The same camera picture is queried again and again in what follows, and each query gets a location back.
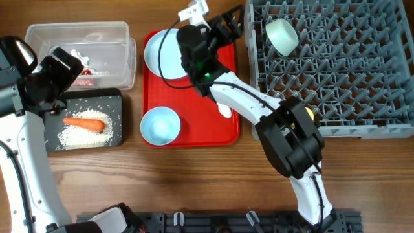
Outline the yellow plastic cup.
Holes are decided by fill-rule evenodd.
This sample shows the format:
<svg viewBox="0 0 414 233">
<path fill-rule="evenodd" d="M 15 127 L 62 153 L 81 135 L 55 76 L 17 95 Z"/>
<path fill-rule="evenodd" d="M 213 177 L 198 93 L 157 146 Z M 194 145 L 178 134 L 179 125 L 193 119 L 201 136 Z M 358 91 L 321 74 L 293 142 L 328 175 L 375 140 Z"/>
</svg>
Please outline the yellow plastic cup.
<svg viewBox="0 0 414 233">
<path fill-rule="evenodd" d="M 310 109 L 309 107 L 306 107 L 305 109 L 306 109 L 308 115 L 310 116 L 311 120 L 314 121 L 314 113 L 313 113 L 312 109 Z M 294 123 L 292 123 L 290 126 L 291 126 L 292 129 L 295 128 Z"/>
</svg>

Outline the red snack wrapper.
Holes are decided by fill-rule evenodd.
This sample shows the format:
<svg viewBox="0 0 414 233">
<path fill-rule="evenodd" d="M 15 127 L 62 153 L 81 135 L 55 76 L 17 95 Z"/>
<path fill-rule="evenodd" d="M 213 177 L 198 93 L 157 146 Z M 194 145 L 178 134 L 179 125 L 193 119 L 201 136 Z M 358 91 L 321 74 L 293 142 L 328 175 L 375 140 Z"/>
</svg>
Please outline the red snack wrapper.
<svg viewBox="0 0 414 233">
<path fill-rule="evenodd" d="M 92 72 L 89 68 L 84 68 L 81 74 L 72 83 L 72 86 L 93 86 L 94 81 L 92 78 L 83 78 L 83 76 L 92 76 Z"/>
</svg>

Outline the orange carrot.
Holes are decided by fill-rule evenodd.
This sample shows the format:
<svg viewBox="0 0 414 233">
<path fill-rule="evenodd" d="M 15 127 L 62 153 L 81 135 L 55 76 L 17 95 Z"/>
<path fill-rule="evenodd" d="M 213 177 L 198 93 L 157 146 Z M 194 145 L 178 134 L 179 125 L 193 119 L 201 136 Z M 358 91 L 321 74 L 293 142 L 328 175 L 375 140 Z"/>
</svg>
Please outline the orange carrot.
<svg viewBox="0 0 414 233">
<path fill-rule="evenodd" d="M 101 120 L 85 118 L 64 118 L 63 122 L 71 126 L 78 126 L 83 129 L 94 132 L 102 132 L 105 129 L 105 123 Z"/>
</svg>

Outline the white rice pile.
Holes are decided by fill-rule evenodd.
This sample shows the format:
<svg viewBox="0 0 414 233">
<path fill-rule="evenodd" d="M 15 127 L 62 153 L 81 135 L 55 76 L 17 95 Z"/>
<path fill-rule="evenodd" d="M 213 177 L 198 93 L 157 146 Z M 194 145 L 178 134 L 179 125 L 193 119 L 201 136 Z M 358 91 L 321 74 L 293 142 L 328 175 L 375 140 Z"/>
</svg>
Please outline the white rice pile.
<svg viewBox="0 0 414 233">
<path fill-rule="evenodd" d="M 58 133 L 58 140 L 60 145 L 56 147 L 57 150 L 73 150 L 108 146 L 113 141 L 113 122 L 109 115 L 105 113 L 90 109 L 75 113 L 72 117 L 66 118 L 101 120 L 105 123 L 105 129 L 99 133 L 83 129 L 78 126 L 71 126 L 63 122 L 64 128 L 61 132 Z"/>
</svg>

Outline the light blue round plate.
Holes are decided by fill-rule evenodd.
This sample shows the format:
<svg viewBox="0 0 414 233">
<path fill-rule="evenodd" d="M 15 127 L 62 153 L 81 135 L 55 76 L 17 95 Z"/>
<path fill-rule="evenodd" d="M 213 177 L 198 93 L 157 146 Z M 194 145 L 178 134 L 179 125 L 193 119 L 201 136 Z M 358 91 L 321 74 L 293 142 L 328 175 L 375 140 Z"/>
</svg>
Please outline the light blue round plate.
<svg viewBox="0 0 414 233">
<path fill-rule="evenodd" d="M 151 36 L 144 49 L 144 61 L 148 69 L 153 74 L 160 77 L 158 68 L 159 57 L 161 61 L 161 71 L 166 80 L 177 80 L 187 75 L 181 65 L 181 53 L 177 42 L 178 31 L 179 30 L 176 28 L 169 31 L 162 44 L 160 57 L 158 56 L 158 51 L 162 38 L 166 34 L 166 30 L 156 32 L 154 36 Z"/>
</svg>

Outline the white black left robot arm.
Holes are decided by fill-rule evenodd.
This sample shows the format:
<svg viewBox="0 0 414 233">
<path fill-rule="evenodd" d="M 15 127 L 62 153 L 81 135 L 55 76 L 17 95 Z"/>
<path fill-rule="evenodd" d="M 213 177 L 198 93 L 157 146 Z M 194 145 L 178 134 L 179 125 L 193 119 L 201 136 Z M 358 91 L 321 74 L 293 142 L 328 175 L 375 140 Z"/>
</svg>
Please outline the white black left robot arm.
<svg viewBox="0 0 414 233">
<path fill-rule="evenodd" d="M 78 58 L 60 47 L 38 61 L 17 36 L 1 38 L 1 171 L 12 232 L 144 232 L 145 225 L 125 204 L 73 223 L 58 194 L 45 148 L 45 112 L 83 71 Z"/>
</svg>

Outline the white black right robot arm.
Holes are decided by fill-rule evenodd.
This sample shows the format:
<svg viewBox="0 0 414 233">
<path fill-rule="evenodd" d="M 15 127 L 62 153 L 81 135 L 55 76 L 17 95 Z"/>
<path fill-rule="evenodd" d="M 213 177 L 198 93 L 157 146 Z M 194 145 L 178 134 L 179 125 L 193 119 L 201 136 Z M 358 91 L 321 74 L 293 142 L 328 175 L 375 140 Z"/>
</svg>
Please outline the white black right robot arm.
<svg viewBox="0 0 414 233">
<path fill-rule="evenodd" d="M 178 13 L 189 21 L 179 29 L 177 41 L 181 65 L 191 86 L 202 97 L 225 105 L 249 120 L 271 165 L 290 179 L 300 216 L 320 232 L 334 222 L 334 208 L 321 179 L 321 151 L 324 140 L 300 99 L 271 97 L 241 81 L 218 59 L 218 50 L 243 34 L 243 21 L 235 12 L 243 5 L 205 20 L 206 1 L 192 1 Z"/>
</svg>

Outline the white tissue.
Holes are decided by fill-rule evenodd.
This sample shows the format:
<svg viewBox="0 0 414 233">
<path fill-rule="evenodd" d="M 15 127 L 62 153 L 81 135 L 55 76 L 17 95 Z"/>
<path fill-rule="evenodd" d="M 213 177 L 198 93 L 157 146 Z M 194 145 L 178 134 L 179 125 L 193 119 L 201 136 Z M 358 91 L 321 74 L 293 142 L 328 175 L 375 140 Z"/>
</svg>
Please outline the white tissue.
<svg viewBox="0 0 414 233">
<path fill-rule="evenodd" d="M 70 51 L 70 54 L 71 54 L 71 56 L 74 56 L 75 58 L 78 58 L 81 61 L 82 65 L 84 67 L 88 67 L 89 66 L 89 58 L 87 56 L 82 56 L 81 53 L 78 52 L 75 49 L 72 49 Z"/>
</svg>

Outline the light blue bowl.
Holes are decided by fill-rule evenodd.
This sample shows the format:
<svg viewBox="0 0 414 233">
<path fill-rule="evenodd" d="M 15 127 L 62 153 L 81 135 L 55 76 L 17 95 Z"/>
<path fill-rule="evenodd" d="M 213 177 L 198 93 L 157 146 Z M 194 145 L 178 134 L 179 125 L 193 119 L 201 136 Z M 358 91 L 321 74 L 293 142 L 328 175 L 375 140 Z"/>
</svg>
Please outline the light blue bowl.
<svg viewBox="0 0 414 233">
<path fill-rule="evenodd" d="M 154 146 L 165 146 L 179 135 L 181 121 L 178 114 L 164 106 L 154 107 L 144 114 L 140 132 L 145 141 Z"/>
</svg>

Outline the white plastic spoon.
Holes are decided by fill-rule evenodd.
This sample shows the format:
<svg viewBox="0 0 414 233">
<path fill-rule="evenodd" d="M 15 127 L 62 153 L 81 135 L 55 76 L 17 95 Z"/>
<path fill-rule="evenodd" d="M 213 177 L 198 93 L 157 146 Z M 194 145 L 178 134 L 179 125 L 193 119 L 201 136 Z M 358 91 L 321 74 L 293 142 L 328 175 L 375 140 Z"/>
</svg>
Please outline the white plastic spoon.
<svg viewBox="0 0 414 233">
<path fill-rule="evenodd" d="M 225 118 L 232 117 L 232 110 L 227 105 L 220 104 L 219 102 L 217 102 L 217 107 L 218 107 L 220 114 L 222 114 L 223 117 Z"/>
</svg>

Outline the green bowl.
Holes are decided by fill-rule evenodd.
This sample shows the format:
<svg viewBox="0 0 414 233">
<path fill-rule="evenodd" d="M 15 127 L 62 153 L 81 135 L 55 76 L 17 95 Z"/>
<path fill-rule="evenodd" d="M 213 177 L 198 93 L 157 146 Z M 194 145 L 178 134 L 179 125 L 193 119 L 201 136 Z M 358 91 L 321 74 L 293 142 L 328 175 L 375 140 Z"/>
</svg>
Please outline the green bowl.
<svg viewBox="0 0 414 233">
<path fill-rule="evenodd" d="M 299 45 L 296 31 L 285 19 L 277 19 L 266 24 L 265 32 L 271 44 L 283 56 L 288 56 Z"/>
</svg>

